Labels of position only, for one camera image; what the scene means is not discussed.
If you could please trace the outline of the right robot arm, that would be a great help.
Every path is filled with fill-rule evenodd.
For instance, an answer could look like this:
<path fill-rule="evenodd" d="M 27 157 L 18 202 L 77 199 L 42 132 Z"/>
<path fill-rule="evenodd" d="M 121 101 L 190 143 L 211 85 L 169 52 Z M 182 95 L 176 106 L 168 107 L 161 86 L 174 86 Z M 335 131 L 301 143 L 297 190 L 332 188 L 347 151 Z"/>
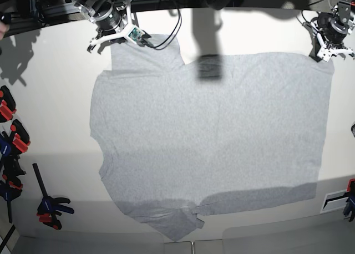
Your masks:
<path fill-rule="evenodd" d="M 130 41 L 129 34 L 135 25 L 131 17 L 133 0 L 72 0 L 74 7 L 84 18 L 97 26 L 97 36 L 92 38 L 87 48 L 91 52 L 97 45 L 115 40 Z"/>

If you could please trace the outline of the person's hand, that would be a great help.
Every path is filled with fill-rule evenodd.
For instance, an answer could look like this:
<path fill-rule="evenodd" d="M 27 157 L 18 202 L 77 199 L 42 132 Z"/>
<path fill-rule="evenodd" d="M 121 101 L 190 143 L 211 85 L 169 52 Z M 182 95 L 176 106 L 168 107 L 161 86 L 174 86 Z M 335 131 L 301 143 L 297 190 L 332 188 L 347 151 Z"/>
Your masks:
<path fill-rule="evenodd" d="M 0 39 L 4 38 L 4 35 L 8 32 L 9 30 L 9 25 L 0 22 Z"/>

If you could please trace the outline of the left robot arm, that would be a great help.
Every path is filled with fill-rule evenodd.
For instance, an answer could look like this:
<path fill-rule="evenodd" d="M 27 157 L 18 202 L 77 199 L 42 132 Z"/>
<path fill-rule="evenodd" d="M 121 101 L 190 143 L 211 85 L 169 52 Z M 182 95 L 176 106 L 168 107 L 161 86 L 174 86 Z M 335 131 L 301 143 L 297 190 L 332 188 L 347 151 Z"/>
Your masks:
<path fill-rule="evenodd" d="M 308 23 L 314 38 L 312 58 L 316 62 L 328 62 L 338 55 L 354 58 L 354 50 L 344 44 L 345 37 L 354 30 L 354 0 L 338 0 L 329 6 L 330 13 L 321 12 Z"/>

